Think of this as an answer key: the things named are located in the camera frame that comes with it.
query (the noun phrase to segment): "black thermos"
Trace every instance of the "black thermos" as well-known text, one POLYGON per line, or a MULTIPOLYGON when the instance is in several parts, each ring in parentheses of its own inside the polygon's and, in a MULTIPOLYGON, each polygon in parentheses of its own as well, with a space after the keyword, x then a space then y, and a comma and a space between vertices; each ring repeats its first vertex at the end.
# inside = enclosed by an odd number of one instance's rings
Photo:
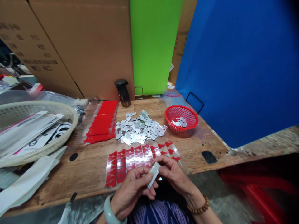
POLYGON ((131 105, 131 101, 130 101, 130 96, 127 90, 127 86, 128 82, 125 79, 119 79, 117 81, 114 82, 117 91, 118 91, 118 95, 119 98, 121 100, 121 104, 123 107, 128 107, 131 105))

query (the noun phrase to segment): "table surface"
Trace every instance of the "table surface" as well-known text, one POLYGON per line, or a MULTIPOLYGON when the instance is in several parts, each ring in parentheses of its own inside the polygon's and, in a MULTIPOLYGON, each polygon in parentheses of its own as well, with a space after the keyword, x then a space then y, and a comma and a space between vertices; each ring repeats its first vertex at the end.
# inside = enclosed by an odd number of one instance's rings
MULTIPOLYGON (((126 113, 136 112, 137 116, 145 110, 152 120, 167 124, 164 117, 166 105, 159 98, 149 98, 131 102, 124 108, 121 104, 117 110, 117 120, 125 120, 126 113)), ((89 123, 95 111, 94 106, 86 108, 86 118, 76 128, 67 145, 60 163, 51 171, 49 179, 36 191, 30 200, 23 205, 10 209, 5 216, 36 211, 48 206, 66 203, 73 193, 76 199, 87 198, 108 193, 116 188, 105 189, 106 164, 108 154, 127 147, 115 139, 96 144, 80 144, 83 129, 89 123), (69 158, 73 153, 78 157, 74 161, 69 158)), ((181 162, 187 174, 195 174, 209 170, 217 170, 239 163, 260 160, 299 152, 299 127, 294 126, 274 133, 237 149, 231 149, 214 130, 198 116, 198 126, 184 134, 174 134, 167 130, 161 141, 167 139, 174 142, 181 154, 181 162), (201 152, 209 150, 217 159, 217 163, 208 164, 201 152)))

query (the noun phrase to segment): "wrist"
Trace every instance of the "wrist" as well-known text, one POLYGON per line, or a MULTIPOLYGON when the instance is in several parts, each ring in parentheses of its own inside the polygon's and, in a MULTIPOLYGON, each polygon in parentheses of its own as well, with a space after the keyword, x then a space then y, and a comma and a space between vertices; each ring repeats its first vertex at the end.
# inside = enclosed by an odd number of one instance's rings
POLYGON ((198 209, 204 206, 206 202, 204 196, 196 186, 187 193, 187 195, 185 196, 185 200, 189 207, 192 209, 198 209))
POLYGON ((110 201, 111 210, 112 210, 113 214, 115 215, 115 217, 119 221, 124 221, 125 217, 123 217, 121 208, 119 207, 119 205, 120 205, 120 203, 118 203, 116 201, 116 199, 114 197, 112 197, 112 199, 110 201))

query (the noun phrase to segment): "fingernail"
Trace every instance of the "fingernail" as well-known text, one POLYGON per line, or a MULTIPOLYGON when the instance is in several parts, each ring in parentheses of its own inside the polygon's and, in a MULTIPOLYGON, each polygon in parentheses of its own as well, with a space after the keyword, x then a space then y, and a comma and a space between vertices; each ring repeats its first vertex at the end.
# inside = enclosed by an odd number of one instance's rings
POLYGON ((153 176, 154 176, 153 173, 149 173, 149 174, 146 176, 146 178, 149 179, 149 180, 151 180, 151 179, 153 178, 153 176))

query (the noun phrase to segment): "purple striped clothing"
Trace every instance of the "purple striped clothing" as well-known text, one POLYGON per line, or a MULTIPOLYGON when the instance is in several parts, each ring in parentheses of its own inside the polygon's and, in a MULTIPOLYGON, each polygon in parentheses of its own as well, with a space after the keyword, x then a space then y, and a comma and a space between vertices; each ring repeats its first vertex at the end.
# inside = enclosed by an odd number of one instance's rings
POLYGON ((168 201, 152 201, 135 207, 128 217, 128 223, 134 224, 189 224, 193 221, 175 203, 168 201))

